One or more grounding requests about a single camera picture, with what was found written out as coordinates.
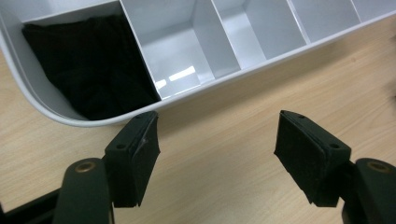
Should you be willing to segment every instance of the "wooden table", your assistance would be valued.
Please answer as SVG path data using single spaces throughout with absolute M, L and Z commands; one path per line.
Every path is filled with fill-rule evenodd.
M 273 154 L 278 113 L 304 114 L 368 157 L 396 165 L 396 17 L 160 111 L 157 160 L 140 208 L 116 223 L 342 223 L 316 208 Z M 0 202 L 61 186 L 74 161 L 104 155 L 122 128 L 69 127 L 24 99 L 0 56 Z

